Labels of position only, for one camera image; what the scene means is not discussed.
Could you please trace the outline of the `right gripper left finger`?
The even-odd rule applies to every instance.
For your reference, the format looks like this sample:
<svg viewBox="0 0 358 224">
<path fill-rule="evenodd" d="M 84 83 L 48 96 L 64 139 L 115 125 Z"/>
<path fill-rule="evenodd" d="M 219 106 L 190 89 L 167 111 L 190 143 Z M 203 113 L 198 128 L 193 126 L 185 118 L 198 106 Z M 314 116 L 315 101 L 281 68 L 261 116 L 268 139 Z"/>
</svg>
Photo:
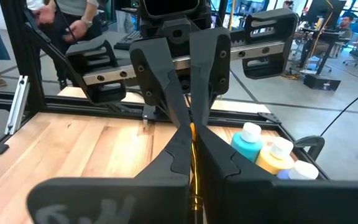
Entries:
<svg viewBox="0 0 358 224">
<path fill-rule="evenodd" d="M 57 177 L 27 196 L 34 223 L 186 223 L 192 133 L 180 126 L 134 178 Z"/>
</svg>

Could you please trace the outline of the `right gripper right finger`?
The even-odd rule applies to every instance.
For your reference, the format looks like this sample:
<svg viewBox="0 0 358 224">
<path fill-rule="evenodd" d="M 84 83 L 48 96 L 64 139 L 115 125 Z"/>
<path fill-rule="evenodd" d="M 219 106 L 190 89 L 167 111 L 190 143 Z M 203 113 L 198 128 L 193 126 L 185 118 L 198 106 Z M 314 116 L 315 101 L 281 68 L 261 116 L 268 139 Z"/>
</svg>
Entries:
<svg viewBox="0 0 358 224">
<path fill-rule="evenodd" d="M 209 223 L 358 224 L 358 182 L 280 180 L 197 126 L 200 192 Z"/>
</svg>

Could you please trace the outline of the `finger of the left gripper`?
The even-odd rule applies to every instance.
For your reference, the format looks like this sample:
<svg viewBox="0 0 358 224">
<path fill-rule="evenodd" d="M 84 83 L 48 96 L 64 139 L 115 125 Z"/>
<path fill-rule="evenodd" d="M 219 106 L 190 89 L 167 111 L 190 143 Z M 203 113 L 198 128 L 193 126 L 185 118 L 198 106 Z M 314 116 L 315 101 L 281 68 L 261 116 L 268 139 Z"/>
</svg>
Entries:
<svg viewBox="0 0 358 224">
<path fill-rule="evenodd" d="M 190 34 L 191 114 L 195 126 L 208 124 L 218 95 L 228 91 L 231 38 L 223 27 Z"/>
<path fill-rule="evenodd" d="M 129 53 L 145 103 L 158 106 L 177 128 L 189 126 L 188 108 L 166 38 L 134 42 Z"/>
</svg>

